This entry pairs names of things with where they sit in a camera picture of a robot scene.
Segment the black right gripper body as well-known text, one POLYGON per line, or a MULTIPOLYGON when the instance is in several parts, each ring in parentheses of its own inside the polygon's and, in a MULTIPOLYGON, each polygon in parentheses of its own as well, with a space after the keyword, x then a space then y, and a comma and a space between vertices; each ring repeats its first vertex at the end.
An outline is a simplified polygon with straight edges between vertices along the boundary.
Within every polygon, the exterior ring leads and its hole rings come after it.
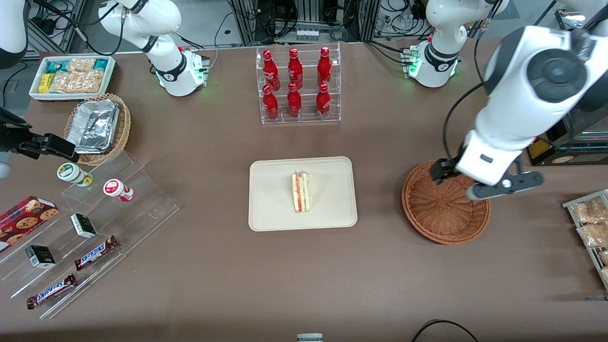
POLYGON ((0 148, 1 152, 25 153, 25 150, 20 149, 20 145, 25 143, 26 146, 33 148, 32 153, 46 153, 41 149, 40 142, 35 142, 36 138, 42 137, 39 134, 30 131, 32 126, 28 124, 22 117, 19 117, 12 112, 1 108, 0 109, 0 148))

